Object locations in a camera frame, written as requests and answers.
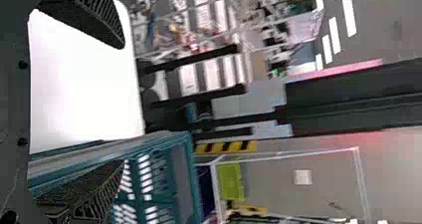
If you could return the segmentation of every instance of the metal beam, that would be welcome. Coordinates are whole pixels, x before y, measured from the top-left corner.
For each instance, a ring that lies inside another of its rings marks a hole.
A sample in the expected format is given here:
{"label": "metal beam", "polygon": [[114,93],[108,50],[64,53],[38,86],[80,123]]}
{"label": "metal beam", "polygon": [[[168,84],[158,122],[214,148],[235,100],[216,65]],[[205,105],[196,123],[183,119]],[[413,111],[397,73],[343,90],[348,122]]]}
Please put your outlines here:
{"label": "metal beam", "polygon": [[213,138],[249,136],[252,134],[253,134],[253,129],[251,126],[248,126],[248,127],[220,130],[220,131],[214,131],[214,132],[193,133],[192,137],[194,141],[199,141],[199,140],[206,140],[206,139],[213,139]]}
{"label": "metal beam", "polygon": [[218,58],[221,56],[227,56],[227,55],[233,55],[233,54],[237,54],[239,53],[239,48],[237,44],[232,44],[223,48],[219,48],[219,49],[214,49],[212,51],[209,52],[204,52],[204,53],[200,53],[197,55],[192,55],[189,57],[184,57],[184,58],[180,58],[177,60],[173,60],[170,62],[165,62],[162,64],[158,64],[158,65],[154,65],[154,66],[149,66],[149,67],[144,67],[140,72],[142,74],[151,74],[151,73],[156,73],[158,71],[173,71],[176,68],[185,66],[185,65],[189,65],[189,64],[194,64],[194,63],[199,63],[205,60],[209,60],[209,59],[214,59],[214,58]]}

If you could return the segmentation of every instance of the hazard stripe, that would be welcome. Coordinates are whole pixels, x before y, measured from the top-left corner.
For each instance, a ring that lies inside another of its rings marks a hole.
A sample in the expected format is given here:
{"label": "hazard stripe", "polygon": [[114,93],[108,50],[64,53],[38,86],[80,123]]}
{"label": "hazard stripe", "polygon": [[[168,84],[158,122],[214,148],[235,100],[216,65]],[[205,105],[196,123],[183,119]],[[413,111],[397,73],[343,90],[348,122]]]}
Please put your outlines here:
{"label": "hazard stripe", "polygon": [[195,153],[200,154],[222,154],[222,153],[242,153],[256,152],[256,140],[232,141],[232,142],[215,142],[197,144]]}

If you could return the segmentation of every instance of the black beam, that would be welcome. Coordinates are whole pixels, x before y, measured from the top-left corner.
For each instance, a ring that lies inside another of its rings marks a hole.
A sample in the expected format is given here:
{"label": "black beam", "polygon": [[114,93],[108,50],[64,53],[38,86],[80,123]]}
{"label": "black beam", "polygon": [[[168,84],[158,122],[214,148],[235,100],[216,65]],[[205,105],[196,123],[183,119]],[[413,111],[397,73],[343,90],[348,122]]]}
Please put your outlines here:
{"label": "black beam", "polygon": [[204,101],[210,101],[213,99],[238,96],[245,94],[247,92],[246,86],[244,84],[238,84],[231,88],[220,89],[212,92],[198,93],[192,96],[181,97],[166,101],[154,102],[150,106],[153,109],[157,108],[166,108],[166,107],[179,107],[184,106],[189,103],[198,103]]}
{"label": "black beam", "polygon": [[310,108],[276,107],[273,112],[202,120],[184,127],[177,127],[176,130],[276,120],[278,125],[290,123],[293,126],[294,135],[345,132],[417,125],[422,123],[421,111],[422,93],[418,93]]}
{"label": "black beam", "polygon": [[286,84],[290,107],[422,93],[422,59]]}
{"label": "black beam", "polygon": [[237,53],[239,53],[238,45],[237,44],[231,44],[231,45],[225,46],[223,48],[214,49],[210,52],[204,52],[204,53],[200,53],[200,54],[197,54],[197,55],[177,59],[177,60],[174,60],[174,61],[165,62],[165,63],[162,63],[162,64],[145,67],[145,68],[143,68],[143,70],[141,72],[144,73],[144,74],[151,74],[151,73],[155,73],[155,72],[162,71],[162,70],[173,71],[174,69],[176,69],[178,67],[185,66],[185,65],[199,63],[199,62],[202,62],[202,61],[205,61],[205,60],[218,58],[218,57],[226,56],[226,55],[237,54]]}
{"label": "black beam", "polygon": [[171,128],[171,130],[178,131],[178,130],[193,130],[193,129],[211,129],[217,126],[230,126],[230,125],[244,124],[244,123],[251,123],[251,122],[276,120],[280,118],[282,113],[283,112],[275,111],[275,112],[256,113],[256,114],[212,119],[212,120],[202,120],[199,122],[190,123],[187,126],[173,127]]}
{"label": "black beam", "polygon": [[214,132],[192,133],[192,136],[193,136],[193,140],[199,141],[199,140],[213,139],[213,138],[247,136],[247,135],[252,135],[252,134],[254,134],[252,127],[248,126],[248,127],[234,128],[234,129],[214,131]]}

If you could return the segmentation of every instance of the yellow and black striped barrier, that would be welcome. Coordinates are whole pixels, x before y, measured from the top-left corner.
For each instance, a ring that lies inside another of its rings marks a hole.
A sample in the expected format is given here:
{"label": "yellow and black striped barrier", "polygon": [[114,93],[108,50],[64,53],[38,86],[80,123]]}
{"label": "yellow and black striped barrier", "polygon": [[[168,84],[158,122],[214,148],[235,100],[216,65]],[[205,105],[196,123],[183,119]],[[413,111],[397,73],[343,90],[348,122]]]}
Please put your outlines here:
{"label": "yellow and black striped barrier", "polygon": [[257,151],[256,140],[200,143],[196,145],[195,154],[224,154],[224,153],[244,153]]}

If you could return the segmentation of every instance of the bolt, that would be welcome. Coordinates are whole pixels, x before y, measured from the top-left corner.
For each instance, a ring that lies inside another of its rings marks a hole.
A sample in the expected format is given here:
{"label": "bolt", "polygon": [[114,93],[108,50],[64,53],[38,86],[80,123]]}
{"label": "bolt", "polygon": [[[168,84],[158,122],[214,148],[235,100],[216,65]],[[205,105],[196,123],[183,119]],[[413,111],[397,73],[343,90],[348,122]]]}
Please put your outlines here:
{"label": "bolt", "polygon": [[28,139],[26,139],[25,137],[19,138],[19,140],[18,140],[18,146],[24,147],[26,145],[28,145]]}
{"label": "bolt", "polygon": [[20,61],[19,64],[18,64],[18,66],[19,66],[19,69],[25,70],[25,69],[28,69],[29,64],[27,62]]}

